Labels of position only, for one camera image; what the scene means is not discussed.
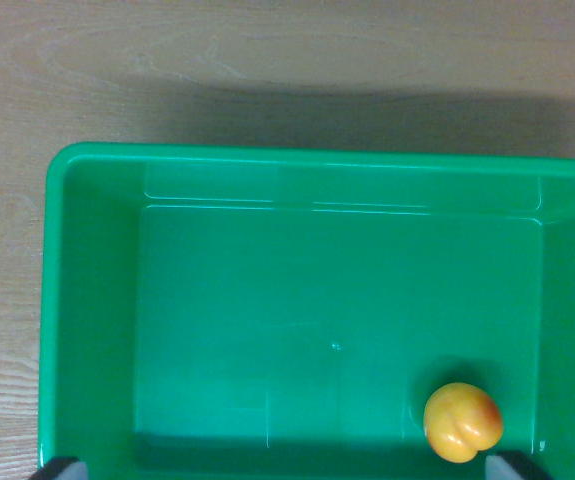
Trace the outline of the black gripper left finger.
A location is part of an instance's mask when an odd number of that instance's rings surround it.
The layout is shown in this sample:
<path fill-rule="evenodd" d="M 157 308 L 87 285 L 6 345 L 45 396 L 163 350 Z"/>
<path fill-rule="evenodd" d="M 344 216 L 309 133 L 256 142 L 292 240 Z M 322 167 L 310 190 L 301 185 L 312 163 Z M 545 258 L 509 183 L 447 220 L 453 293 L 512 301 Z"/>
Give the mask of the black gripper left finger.
<path fill-rule="evenodd" d="M 54 457 L 28 480 L 88 480 L 88 467 L 77 457 Z"/>

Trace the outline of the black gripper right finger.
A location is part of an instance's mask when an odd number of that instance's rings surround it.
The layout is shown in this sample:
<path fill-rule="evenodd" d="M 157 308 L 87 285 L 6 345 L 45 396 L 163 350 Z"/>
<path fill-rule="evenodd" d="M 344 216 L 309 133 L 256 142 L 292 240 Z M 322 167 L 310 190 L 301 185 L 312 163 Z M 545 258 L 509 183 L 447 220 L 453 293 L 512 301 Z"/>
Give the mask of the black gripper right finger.
<path fill-rule="evenodd" d="M 486 480 L 552 480 L 552 476 L 523 452 L 497 452 L 485 459 Z"/>

